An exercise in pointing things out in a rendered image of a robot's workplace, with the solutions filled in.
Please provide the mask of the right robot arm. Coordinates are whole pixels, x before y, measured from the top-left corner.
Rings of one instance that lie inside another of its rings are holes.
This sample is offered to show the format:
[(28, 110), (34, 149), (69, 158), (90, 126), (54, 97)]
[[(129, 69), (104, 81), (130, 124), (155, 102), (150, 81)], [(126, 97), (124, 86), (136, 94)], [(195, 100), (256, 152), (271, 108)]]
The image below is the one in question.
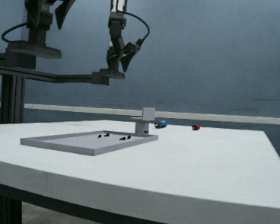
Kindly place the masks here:
[(28, 41), (14, 40), (9, 41), (9, 43), (26, 43), (44, 49), (61, 52), (61, 50), (46, 46), (46, 31), (50, 29), (50, 25), (53, 23), (53, 13), (49, 12), (49, 7), (50, 5), (42, 5), (40, 12), (40, 21), (37, 27), (34, 26), (32, 18), (30, 17), (29, 13), (27, 13), (27, 28), (30, 28)]

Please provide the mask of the blue screwdriver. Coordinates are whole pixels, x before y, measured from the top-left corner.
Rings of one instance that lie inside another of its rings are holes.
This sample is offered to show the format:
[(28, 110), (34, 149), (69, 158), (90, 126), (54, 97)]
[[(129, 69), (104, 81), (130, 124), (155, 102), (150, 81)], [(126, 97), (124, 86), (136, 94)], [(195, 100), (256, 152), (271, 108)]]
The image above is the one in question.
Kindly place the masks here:
[[(167, 126), (167, 121), (166, 120), (162, 120), (162, 121), (157, 121), (154, 123), (155, 128), (160, 129), (163, 127)], [(159, 127), (159, 128), (158, 128)]]

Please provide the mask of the red screwdriver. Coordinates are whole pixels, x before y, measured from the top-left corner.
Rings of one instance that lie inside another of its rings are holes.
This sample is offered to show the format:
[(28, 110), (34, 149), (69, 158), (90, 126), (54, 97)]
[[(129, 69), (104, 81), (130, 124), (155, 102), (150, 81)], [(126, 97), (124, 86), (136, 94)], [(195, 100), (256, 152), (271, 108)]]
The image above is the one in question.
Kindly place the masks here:
[(192, 130), (197, 131), (197, 130), (199, 130), (199, 129), (200, 129), (200, 126), (199, 126), (199, 125), (193, 125), (193, 126), (192, 126)]

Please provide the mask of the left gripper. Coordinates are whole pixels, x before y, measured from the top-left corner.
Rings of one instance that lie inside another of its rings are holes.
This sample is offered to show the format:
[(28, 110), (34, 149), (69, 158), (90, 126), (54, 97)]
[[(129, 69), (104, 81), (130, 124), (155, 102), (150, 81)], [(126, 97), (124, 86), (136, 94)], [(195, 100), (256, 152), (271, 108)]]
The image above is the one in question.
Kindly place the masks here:
[[(138, 52), (134, 52), (130, 48), (123, 49), (125, 44), (123, 42), (123, 39), (120, 39), (120, 38), (113, 40), (112, 45), (113, 45), (114, 52), (110, 53), (109, 57), (106, 58), (107, 64), (109, 65), (113, 74), (115, 75), (117, 67), (119, 65), (119, 61), (120, 61), (122, 64), (123, 71), (126, 72), (132, 58)], [(123, 52), (123, 51), (126, 51), (126, 52)], [(128, 54), (128, 55), (126, 55), (126, 54)], [(126, 55), (126, 56), (123, 56), (123, 55)]]

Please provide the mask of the grey metal l-bracket with holes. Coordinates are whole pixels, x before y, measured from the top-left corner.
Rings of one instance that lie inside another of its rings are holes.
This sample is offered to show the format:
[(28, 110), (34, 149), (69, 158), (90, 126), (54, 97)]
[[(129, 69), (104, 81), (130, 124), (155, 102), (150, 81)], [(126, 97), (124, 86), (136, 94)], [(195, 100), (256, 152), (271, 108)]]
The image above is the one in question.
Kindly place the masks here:
[(155, 119), (155, 108), (154, 107), (143, 107), (142, 117), (130, 117), (133, 120), (154, 120)]

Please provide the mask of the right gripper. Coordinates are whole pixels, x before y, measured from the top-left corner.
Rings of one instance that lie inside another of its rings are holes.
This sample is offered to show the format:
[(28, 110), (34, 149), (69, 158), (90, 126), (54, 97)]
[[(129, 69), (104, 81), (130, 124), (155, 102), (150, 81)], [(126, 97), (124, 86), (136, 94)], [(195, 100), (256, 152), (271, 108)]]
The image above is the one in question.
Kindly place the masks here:
[[(39, 24), (42, 3), (44, 5), (53, 6), (53, 3), (56, 1), (57, 0), (25, 0), (24, 1), (25, 8), (27, 9), (27, 12), (31, 16), (35, 27), (37, 27)], [(76, 0), (60, 0), (60, 1), (63, 1), (63, 3), (55, 9), (56, 21), (59, 30), (61, 30), (62, 28), (63, 22), (65, 20), (66, 15), (68, 14), (70, 7), (73, 5), (73, 3)]]

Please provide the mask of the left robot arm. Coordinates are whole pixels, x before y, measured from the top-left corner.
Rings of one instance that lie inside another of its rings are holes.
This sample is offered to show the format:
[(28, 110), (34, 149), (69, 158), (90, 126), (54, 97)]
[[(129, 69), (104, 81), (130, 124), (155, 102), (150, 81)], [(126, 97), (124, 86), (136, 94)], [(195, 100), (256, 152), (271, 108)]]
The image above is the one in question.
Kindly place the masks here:
[[(126, 3), (125, 3), (126, 2)], [(125, 5), (124, 5), (125, 4)], [(124, 6), (123, 6), (124, 5)], [(118, 3), (118, 9), (120, 11), (126, 12), (126, 7), (127, 7), (127, 0), (119, 0)], [(112, 46), (112, 41), (118, 38), (122, 38), (122, 30), (124, 30), (124, 27), (126, 26), (126, 18), (124, 18), (124, 14), (120, 13), (116, 10), (116, 0), (111, 0), (110, 4), (110, 16), (109, 16), (109, 21), (108, 21), (108, 28), (109, 28), (109, 35), (110, 35), (110, 45), (109, 45), (109, 53), (107, 50), (107, 57), (109, 57), (110, 53), (113, 53), (113, 46)], [(124, 20), (123, 20), (124, 19)], [(112, 23), (112, 24), (111, 24)], [(142, 38), (139, 38), (136, 42), (128, 42), (123, 49), (125, 48), (130, 48), (131, 50), (139, 51), (141, 49), (141, 43), (142, 43)]]

